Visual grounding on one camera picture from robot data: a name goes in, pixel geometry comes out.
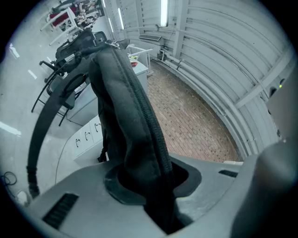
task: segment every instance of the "corrugated metal wall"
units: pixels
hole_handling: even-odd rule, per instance
[[[174,51],[179,0],[169,0],[169,26],[159,30],[155,24],[160,25],[160,0],[141,0],[139,24],[138,0],[118,1],[131,43],[138,46],[136,27],[147,27],[141,29],[162,36],[165,48],[171,53]],[[176,58],[205,74],[234,104],[262,81],[289,46],[274,17],[256,1],[185,0],[183,4],[187,5],[186,25],[180,31],[184,37]],[[265,91],[239,108],[255,141],[248,143],[256,143],[259,152],[278,141],[277,129],[265,105],[269,89],[287,77],[296,58],[294,55]]]

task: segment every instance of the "white desk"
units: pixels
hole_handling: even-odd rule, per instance
[[[136,67],[133,67],[133,70],[138,77],[144,91],[147,93],[148,68],[137,60],[133,59],[131,60],[131,62],[138,63]],[[69,110],[69,112],[67,113],[67,119],[83,126],[97,115],[97,96],[94,94],[91,88],[91,84],[89,84],[75,101],[74,108],[72,110]]]

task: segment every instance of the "ceiling light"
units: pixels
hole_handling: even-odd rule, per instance
[[[168,26],[169,0],[161,0],[160,26]]]
[[[120,17],[121,27],[122,27],[122,30],[124,30],[124,25],[123,25],[123,21],[122,21],[120,8],[118,8],[118,12],[119,12],[119,17]]]
[[[110,26],[111,26],[112,32],[114,33],[114,31],[113,31],[113,27],[112,27],[112,23],[111,23],[111,19],[110,19],[110,18],[108,18],[108,21],[109,21],[109,23],[110,23]]]

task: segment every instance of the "white floor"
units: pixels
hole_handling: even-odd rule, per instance
[[[46,23],[49,8],[57,4],[58,0],[43,1],[31,11],[9,42],[15,50],[7,47],[6,56],[0,64],[0,174],[6,171],[15,173],[18,182],[10,187],[13,193],[20,189],[27,191],[28,188],[28,150],[43,104],[39,102],[33,113],[31,108],[44,86],[44,79],[52,72],[45,65],[39,66],[39,61],[54,60],[57,47],[63,43],[49,46],[52,39],[61,33],[60,29],[52,32],[49,26],[40,31]],[[81,128],[66,119],[58,127],[60,119],[56,116],[53,121],[39,156],[37,173],[41,192],[54,185],[62,149],[67,139]],[[68,168],[69,164],[61,161],[60,165]]]

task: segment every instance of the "red object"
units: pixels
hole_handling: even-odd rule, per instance
[[[137,64],[138,64],[138,62],[131,62],[132,67],[136,67]]]
[[[74,14],[76,13],[76,7],[71,7],[70,8]],[[53,13],[50,14],[50,19],[54,18],[55,16],[57,16],[59,13]],[[54,22],[53,22],[53,26],[57,26],[58,24],[60,24],[61,22],[63,22],[64,20],[66,20],[68,18],[68,14],[64,13],[63,15],[61,15],[60,17],[58,17]]]

